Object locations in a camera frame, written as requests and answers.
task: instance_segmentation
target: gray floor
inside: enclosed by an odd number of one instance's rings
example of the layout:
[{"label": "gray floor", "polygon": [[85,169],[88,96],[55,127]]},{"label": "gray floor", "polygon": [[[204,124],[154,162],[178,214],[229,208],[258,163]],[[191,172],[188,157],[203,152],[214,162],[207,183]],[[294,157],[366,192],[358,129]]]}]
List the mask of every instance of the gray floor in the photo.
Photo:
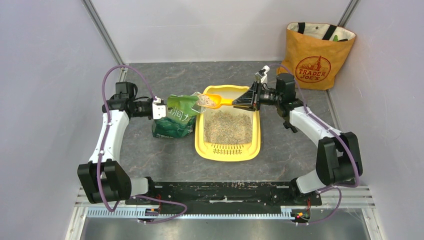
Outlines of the gray floor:
[{"label": "gray floor", "polygon": [[[250,86],[264,61],[182,62],[132,64],[148,79],[153,93],[160,98],[170,94],[191,95],[209,85]],[[137,84],[139,94],[148,91],[138,75],[129,70],[126,81]],[[275,86],[275,69],[268,85]],[[326,93],[304,90],[311,110],[333,125]],[[283,127],[283,119],[274,106],[260,110],[261,149],[252,160],[218,162],[200,157],[194,133],[180,139],[153,138],[152,121],[133,118],[127,127],[120,152],[120,164],[130,177],[150,176],[154,181],[290,181],[315,167],[317,149],[302,132]]]},{"label": "gray floor", "polygon": [[[330,210],[312,210],[323,218]],[[360,209],[338,211],[315,225],[295,226],[287,220],[174,219],[143,225],[136,219],[87,218],[82,240],[369,240]]]}]

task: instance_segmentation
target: black bag handle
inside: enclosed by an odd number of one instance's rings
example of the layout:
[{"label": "black bag handle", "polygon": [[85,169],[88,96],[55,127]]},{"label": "black bag handle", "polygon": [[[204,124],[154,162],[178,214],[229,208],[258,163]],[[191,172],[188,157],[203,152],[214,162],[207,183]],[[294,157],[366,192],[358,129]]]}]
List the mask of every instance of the black bag handle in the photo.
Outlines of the black bag handle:
[{"label": "black bag handle", "polygon": [[[299,26],[299,29],[297,30],[298,33],[304,34],[305,32],[305,23],[304,22],[298,22],[297,25]],[[322,40],[330,40],[331,36],[333,35],[334,31],[336,30],[336,25],[330,25],[328,27],[327,32],[324,34],[324,37],[322,37]]]}]

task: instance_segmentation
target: litter box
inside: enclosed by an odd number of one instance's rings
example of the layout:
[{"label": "litter box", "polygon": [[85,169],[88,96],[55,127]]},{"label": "litter box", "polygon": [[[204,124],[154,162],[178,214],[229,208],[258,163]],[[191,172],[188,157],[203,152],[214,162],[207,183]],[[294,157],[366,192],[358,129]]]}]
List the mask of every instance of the litter box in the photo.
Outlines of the litter box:
[{"label": "litter box", "polygon": [[[218,94],[226,99],[236,99],[249,89],[248,86],[219,85],[208,86],[204,94]],[[246,114],[252,123],[252,140],[246,144],[216,144],[205,141],[205,121],[218,111],[230,112],[232,114]],[[251,160],[258,155],[261,149],[261,127],[259,121],[259,111],[247,111],[234,108],[232,106],[221,106],[218,109],[208,108],[205,112],[197,116],[194,146],[197,153],[205,159],[239,162]]]}]

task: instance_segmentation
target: dark green bag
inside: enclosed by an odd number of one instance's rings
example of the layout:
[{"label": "dark green bag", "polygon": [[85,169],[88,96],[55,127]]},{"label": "dark green bag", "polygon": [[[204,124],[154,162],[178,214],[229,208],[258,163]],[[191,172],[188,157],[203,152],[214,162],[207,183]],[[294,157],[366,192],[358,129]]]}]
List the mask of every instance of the dark green bag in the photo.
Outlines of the dark green bag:
[{"label": "dark green bag", "polygon": [[198,97],[192,96],[176,96],[168,97],[166,105],[168,113],[166,117],[156,119],[151,126],[151,132],[155,138],[182,138],[193,132],[196,115],[199,112],[193,110]]}]

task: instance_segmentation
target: scoop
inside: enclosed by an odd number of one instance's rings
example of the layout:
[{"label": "scoop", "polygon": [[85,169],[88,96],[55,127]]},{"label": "scoop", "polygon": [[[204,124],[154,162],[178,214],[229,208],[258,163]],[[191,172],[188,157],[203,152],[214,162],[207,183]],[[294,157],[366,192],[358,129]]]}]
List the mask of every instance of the scoop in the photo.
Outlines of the scoop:
[{"label": "scoop", "polygon": [[204,106],[205,108],[219,109],[222,105],[224,106],[233,105],[233,99],[222,98],[221,95],[218,95],[218,94],[212,94],[212,93],[203,93],[203,94],[208,96],[212,101],[216,103],[216,106]]}]

